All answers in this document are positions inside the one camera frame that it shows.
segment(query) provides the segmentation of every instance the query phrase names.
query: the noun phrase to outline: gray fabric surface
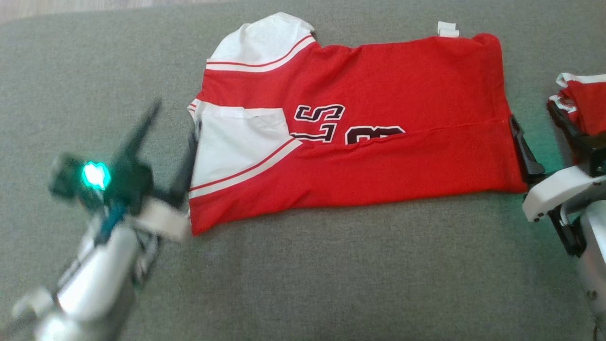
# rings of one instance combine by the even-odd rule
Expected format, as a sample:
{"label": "gray fabric surface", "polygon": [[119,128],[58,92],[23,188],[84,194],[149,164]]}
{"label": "gray fabric surface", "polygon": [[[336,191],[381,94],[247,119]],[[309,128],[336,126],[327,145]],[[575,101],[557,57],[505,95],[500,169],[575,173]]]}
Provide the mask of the gray fabric surface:
{"label": "gray fabric surface", "polygon": [[[250,0],[0,26],[0,311],[50,284],[84,231],[85,214],[46,190],[53,157],[106,160],[160,96],[144,156],[166,183],[205,59],[278,11],[314,25],[323,45],[424,38],[438,20],[498,36],[511,109],[551,170],[562,165],[544,109],[555,77],[606,73],[602,0]],[[164,246],[123,339],[588,340],[574,260],[521,203],[485,193],[218,226]]]}

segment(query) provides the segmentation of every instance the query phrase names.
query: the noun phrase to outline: wooden floor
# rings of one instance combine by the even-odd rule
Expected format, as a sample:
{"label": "wooden floor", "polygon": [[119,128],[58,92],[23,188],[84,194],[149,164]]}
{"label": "wooden floor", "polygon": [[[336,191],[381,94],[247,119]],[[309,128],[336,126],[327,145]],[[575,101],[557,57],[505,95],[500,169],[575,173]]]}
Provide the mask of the wooden floor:
{"label": "wooden floor", "polygon": [[234,0],[0,0],[0,24],[52,13],[87,12]]}

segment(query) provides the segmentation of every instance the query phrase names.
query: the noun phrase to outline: red and white t-shirt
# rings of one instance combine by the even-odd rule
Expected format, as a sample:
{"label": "red and white t-shirt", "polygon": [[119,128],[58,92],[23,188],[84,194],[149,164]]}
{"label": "red and white t-shirt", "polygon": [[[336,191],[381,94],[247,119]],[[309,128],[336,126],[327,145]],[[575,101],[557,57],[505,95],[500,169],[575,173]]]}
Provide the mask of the red and white t-shirt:
{"label": "red and white t-shirt", "polygon": [[188,107],[194,234],[289,208],[526,190],[496,37],[349,48],[277,13],[228,35]]}
{"label": "red and white t-shirt", "polygon": [[581,131],[589,135],[606,131],[606,75],[562,73],[556,82],[562,90],[549,99],[567,112]]}

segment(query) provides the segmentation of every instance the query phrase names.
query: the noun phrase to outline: green light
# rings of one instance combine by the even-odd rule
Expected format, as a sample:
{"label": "green light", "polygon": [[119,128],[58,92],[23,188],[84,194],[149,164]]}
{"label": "green light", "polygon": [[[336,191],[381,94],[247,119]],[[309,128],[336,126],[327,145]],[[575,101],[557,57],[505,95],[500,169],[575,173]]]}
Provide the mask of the green light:
{"label": "green light", "polygon": [[104,191],[112,177],[110,176],[110,170],[103,162],[94,163],[89,161],[82,170],[82,179],[86,186]]}

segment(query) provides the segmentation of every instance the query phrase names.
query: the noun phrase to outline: red stripe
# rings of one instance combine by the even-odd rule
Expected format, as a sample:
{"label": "red stripe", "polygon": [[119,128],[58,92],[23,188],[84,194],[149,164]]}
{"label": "red stripe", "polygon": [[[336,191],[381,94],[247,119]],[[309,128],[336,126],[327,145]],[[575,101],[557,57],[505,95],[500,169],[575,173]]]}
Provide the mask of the red stripe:
{"label": "red stripe", "polygon": [[271,61],[271,62],[268,62],[268,63],[265,63],[265,64],[253,65],[253,64],[244,64],[243,62],[230,62],[230,61],[209,61],[209,62],[206,62],[206,64],[228,64],[228,65],[240,65],[240,66],[250,66],[250,67],[262,67],[262,66],[267,66],[267,65],[270,65],[270,64],[273,64],[273,63],[279,62],[279,61],[281,61],[282,59],[284,59],[284,58],[288,57],[288,55],[289,55],[289,54],[290,54],[290,53],[291,53],[291,52],[292,52],[292,51],[293,51],[293,50],[294,50],[294,49],[295,49],[295,48],[296,48],[296,47],[297,47],[297,46],[298,46],[300,43],[302,43],[302,42],[303,42],[303,40],[305,40],[305,39],[307,39],[307,38],[309,38],[309,37],[311,37],[311,35],[307,35],[307,36],[305,36],[303,39],[299,40],[299,41],[298,41],[298,42],[295,44],[295,46],[293,46],[293,48],[292,48],[292,49],[290,49],[290,51],[288,51],[288,53],[286,53],[286,55],[284,55],[282,58],[280,58],[280,59],[276,59],[276,60],[274,60],[274,61]]}
{"label": "red stripe", "polygon": [[259,162],[258,164],[254,165],[254,166],[252,166],[252,167],[250,167],[250,168],[247,168],[247,169],[243,170],[243,171],[242,171],[242,172],[240,172],[240,173],[236,173],[236,174],[231,175],[231,176],[229,176],[229,177],[227,177],[227,178],[223,178],[223,179],[215,180],[215,181],[212,181],[212,182],[209,182],[209,183],[206,183],[206,184],[202,184],[202,185],[200,185],[200,186],[192,187],[192,188],[190,188],[190,191],[193,191],[193,190],[195,190],[195,189],[199,189],[199,188],[202,188],[202,187],[207,187],[207,186],[210,186],[210,185],[213,185],[213,184],[216,184],[216,183],[220,183],[220,182],[223,182],[223,181],[225,181],[225,180],[229,180],[229,179],[231,179],[231,178],[238,177],[238,176],[240,176],[240,175],[242,175],[242,174],[244,174],[244,173],[246,173],[246,172],[250,172],[250,171],[252,171],[253,169],[255,169],[255,168],[259,167],[259,166],[260,166],[260,165],[262,165],[262,164],[264,164],[264,163],[265,163],[267,160],[269,160],[269,159],[270,159],[272,156],[276,155],[276,153],[278,153],[280,150],[283,150],[283,149],[284,149],[284,147],[286,147],[286,146],[287,146],[289,143],[291,143],[293,140],[294,140],[294,138],[291,138],[291,139],[290,139],[290,140],[288,140],[286,143],[284,143],[283,145],[281,145],[281,146],[280,146],[280,148],[278,148],[278,149],[274,150],[274,152],[273,152],[273,153],[271,153],[271,154],[270,154],[268,157],[264,158],[264,159],[263,159],[261,162]]}

